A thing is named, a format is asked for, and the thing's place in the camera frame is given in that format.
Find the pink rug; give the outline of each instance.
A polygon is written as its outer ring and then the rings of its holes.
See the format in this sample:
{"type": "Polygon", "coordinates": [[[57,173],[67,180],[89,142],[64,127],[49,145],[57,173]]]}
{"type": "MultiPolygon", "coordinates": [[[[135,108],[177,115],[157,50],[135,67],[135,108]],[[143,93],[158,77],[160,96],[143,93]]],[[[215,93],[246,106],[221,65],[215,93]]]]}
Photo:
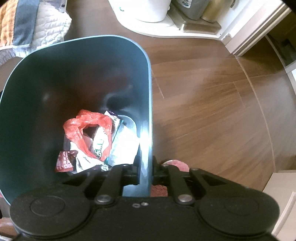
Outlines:
{"type": "MultiPolygon", "coordinates": [[[[182,172],[189,172],[189,166],[186,163],[178,161],[178,160],[166,161],[165,163],[163,163],[163,166],[164,165],[174,165],[174,166],[178,167],[179,170],[182,172]]],[[[168,190],[167,190],[166,186],[162,186],[162,185],[152,186],[150,196],[151,197],[166,197],[166,196],[168,196],[168,190]]]]}

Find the white container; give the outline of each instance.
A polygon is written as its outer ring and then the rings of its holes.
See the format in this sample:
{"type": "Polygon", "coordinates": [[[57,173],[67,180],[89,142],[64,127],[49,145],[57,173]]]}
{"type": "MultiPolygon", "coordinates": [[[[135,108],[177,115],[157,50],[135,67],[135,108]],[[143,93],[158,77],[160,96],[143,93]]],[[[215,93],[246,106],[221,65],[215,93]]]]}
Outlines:
{"type": "Polygon", "coordinates": [[[124,11],[143,22],[164,20],[171,0],[125,0],[124,11]]]}

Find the door frame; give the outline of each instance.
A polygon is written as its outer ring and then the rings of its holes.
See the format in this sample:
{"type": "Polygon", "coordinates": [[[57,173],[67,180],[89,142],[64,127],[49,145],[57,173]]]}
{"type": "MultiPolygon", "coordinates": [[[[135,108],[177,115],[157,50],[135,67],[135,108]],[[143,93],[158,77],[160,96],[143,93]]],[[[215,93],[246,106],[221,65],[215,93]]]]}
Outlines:
{"type": "Polygon", "coordinates": [[[289,64],[288,66],[285,66],[286,73],[289,73],[289,72],[293,71],[294,69],[296,69],[296,61],[289,64]]]}
{"type": "Polygon", "coordinates": [[[281,0],[265,2],[225,45],[226,48],[230,53],[242,56],[290,12],[291,9],[281,0]]]}

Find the snack wrapper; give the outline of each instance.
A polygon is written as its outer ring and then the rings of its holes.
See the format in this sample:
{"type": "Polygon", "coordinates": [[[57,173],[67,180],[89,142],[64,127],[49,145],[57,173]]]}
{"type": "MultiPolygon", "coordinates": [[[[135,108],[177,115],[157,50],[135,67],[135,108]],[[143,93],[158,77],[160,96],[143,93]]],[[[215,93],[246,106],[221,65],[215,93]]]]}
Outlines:
{"type": "Polygon", "coordinates": [[[108,136],[104,132],[104,129],[99,126],[93,135],[93,144],[90,147],[90,151],[95,154],[95,156],[102,160],[102,156],[106,148],[108,148],[109,140],[108,136]]]}
{"type": "Polygon", "coordinates": [[[75,170],[76,173],[82,172],[89,168],[97,165],[103,165],[104,163],[97,158],[92,158],[87,156],[83,151],[79,150],[74,142],[70,142],[71,150],[77,150],[78,154],[76,156],[75,170]]]}
{"type": "Polygon", "coordinates": [[[116,133],[118,131],[118,128],[121,125],[121,123],[123,122],[123,120],[121,120],[118,115],[116,115],[115,113],[113,113],[112,111],[109,111],[109,110],[107,110],[104,113],[104,115],[107,115],[112,119],[112,142],[113,142],[114,138],[116,136],[116,133]]]}
{"type": "Polygon", "coordinates": [[[140,140],[137,134],[124,124],[121,124],[112,143],[108,164],[112,167],[120,164],[133,164],[139,143],[140,140]]]}
{"type": "Polygon", "coordinates": [[[55,172],[73,171],[73,163],[78,154],[77,150],[61,151],[57,158],[55,172]]]}

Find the round black disc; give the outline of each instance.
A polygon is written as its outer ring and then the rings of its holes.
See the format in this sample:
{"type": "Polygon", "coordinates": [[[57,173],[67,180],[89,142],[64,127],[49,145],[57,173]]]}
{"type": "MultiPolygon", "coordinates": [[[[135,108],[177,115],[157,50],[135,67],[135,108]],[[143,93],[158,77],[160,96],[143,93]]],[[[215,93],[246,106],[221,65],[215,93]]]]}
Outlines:
{"type": "Polygon", "coordinates": [[[90,203],[75,186],[56,185],[21,195],[10,207],[14,225],[33,236],[60,236],[86,220],[90,203]]]}
{"type": "Polygon", "coordinates": [[[275,200],[259,191],[213,190],[200,201],[198,212],[213,228],[230,235],[253,236],[272,228],[278,217],[275,200]]]}

